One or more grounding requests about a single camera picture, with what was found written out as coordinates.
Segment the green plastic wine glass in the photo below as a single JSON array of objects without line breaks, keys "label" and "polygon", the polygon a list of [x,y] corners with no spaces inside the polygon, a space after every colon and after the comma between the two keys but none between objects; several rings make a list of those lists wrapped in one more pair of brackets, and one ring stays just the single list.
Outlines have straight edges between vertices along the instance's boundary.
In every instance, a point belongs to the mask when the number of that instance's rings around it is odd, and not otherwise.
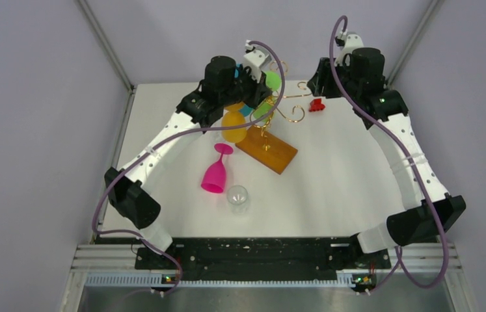
[{"label": "green plastic wine glass", "polygon": [[278,73],[274,71],[266,71],[265,72],[265,83],[268,89],[271,91],[271,94],[268,95],[258,106],[257,109],[254,110],[252,113],[252,117],[254,120],[261,118],[264,114],[266,114],[271,107],[275,104],[277,97],[275,93],[279,91],[282,80]]}]

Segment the yellow plastic wine glass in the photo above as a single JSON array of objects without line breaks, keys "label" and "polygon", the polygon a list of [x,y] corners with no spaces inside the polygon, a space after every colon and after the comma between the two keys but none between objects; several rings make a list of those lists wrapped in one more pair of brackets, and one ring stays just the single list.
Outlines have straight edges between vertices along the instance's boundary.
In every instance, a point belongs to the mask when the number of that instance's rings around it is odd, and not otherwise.
[{"label": "yellow plastic wine glass", "polygon": [[[233,105],[229,105],[224,108],[226,111],[222,120],[222,127],[233,127],[243,125],[246,120],[240,110],[245,106],[244,102],[239,102]],[[246,127],[239,127],[237,129],[222,130],[221,135],[223,139],[229,143],[237,144],[245,139],[247,135]]]}]

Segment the gold wire glass rack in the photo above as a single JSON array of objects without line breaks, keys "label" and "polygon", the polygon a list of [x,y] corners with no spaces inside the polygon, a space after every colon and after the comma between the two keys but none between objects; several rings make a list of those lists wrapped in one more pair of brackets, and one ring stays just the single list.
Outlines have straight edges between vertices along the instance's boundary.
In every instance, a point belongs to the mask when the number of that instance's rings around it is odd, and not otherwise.
[{"label": "gold wire glass rack", "polygon": [[289,118],[279,108],[270,112],[269,110],[277,102],[281,87],[280,70],[275,61],[270,62],[269,69],[265,74],[266,85],[272,90],[273,94],[249,113],[250,121],[259,119],[260,122],[247,129],[246,137],[238,142],[236,147],[280,175],[292,162],[298,150],[269,132],[271,122],[275,116],[280,116],[285,121],[296,124],[303,121],[306,113],[300,105],[291,109],[292,114],[301,113],[299,118]]}]

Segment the pink plastic wine glass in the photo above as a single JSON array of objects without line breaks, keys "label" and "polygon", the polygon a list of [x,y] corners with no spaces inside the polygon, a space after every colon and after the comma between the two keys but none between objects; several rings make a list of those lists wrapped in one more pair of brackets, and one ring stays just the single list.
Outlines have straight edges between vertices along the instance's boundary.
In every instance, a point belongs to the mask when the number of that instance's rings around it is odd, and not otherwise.
[{"label": "pink plastic wine glass", "polygon": [[200,186],[207,192],[221,194],[224,192],[227,176],[226,168],[223,163],[223,157],[225,155],[233,154],[234,150],[231,146],[225,143],[217,143],[214,145],[214,148],[215,151],[220,153],[220,156],[207,168]]}]

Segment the blue plastic wine glass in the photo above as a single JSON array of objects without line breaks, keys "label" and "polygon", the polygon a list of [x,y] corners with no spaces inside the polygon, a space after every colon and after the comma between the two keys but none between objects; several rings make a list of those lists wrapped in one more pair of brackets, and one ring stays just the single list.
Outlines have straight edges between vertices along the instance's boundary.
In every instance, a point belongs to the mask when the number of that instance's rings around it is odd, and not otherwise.
[{"label": "blue plastic wine glass", "polygon": [[[239,76],[239,71],[238,70],[235,70],[235,74],[234,74],[234,77],[235,78],[238,78]],[[252,112],[253,112],[253,108],[247,106],[246,104],[244,104],[240,109],[239,109],[239,112],[244,116],[244,117],[247,117],[248,115],[250,115]]]}]

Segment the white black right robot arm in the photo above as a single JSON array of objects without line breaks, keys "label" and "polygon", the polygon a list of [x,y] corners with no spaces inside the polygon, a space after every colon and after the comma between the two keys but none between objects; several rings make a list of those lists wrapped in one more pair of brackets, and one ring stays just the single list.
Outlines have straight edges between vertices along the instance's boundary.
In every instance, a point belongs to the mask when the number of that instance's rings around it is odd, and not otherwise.
[{"label": "white black right robot arm", "polygon": [[406,246],[439,234],[439,218],[447,232],[466,209],[461,195],[452,196],[439,181],[412,129],[408,107],[397,90],[386,85],[385,56],[376,48],[361,47],[341,63],[320,59],[307,82],[313,96],[346,98],[388,161],[401,194],[404,210],[378,226],[353,235],[350,263],[367,267],[375,252]]}]

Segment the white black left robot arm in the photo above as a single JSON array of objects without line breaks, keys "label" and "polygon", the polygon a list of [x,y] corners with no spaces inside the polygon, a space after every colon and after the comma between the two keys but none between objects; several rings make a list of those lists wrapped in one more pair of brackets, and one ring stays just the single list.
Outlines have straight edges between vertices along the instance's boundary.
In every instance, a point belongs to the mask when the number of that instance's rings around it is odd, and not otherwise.
[{"label": "white black left robot arm", "polygon": [[262,68],[271,56],[254,51],[238,64],[226,56],[213,57],[204,78],[176,106],[159,134],[120,169],[105,173],[107,199],[135,227],[140,239],[154,246],[150,259],[159,268],[171,267],[172,237],[159,223],[161,206],[150,195],[170,163],[193,141],[208,132],[227,106],[244,103],[256,108],[272,91]]}]

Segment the red toy brick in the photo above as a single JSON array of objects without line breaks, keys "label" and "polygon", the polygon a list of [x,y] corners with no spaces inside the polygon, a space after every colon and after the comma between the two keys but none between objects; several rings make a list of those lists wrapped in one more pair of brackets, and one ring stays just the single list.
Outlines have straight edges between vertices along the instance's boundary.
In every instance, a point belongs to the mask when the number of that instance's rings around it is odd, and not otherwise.
[{"label": "red toy brick", "polygon": [[310,102],[308,111],[319,112],[319,111],[323,111],[324,109],[325,109],[325,104],[322,102],[322,99],[315,98]]}]

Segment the clear glass tumbler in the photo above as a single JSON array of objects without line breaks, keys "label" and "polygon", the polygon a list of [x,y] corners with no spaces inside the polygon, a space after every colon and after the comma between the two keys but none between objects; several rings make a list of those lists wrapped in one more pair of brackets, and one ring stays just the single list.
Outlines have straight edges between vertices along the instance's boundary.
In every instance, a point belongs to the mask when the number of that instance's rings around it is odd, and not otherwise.
[{"label": "clear glass tumbler", "polygon": [[228,206],[236,215],[245,214],[249,208],[249,193],[242,185],[234,185],[226,191]]}]

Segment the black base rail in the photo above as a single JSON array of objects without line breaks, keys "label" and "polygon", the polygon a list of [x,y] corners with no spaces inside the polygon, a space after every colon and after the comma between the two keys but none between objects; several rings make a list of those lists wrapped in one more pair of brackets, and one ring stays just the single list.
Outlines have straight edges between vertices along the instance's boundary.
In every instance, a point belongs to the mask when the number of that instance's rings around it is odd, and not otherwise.
[{"label": "black base rail", "polygon": [[327,281],[345,269],[389,269],[387,250],[355,237],[175,238],[165,255],[137,249],[137,270],[183,270],[182,281]]}]

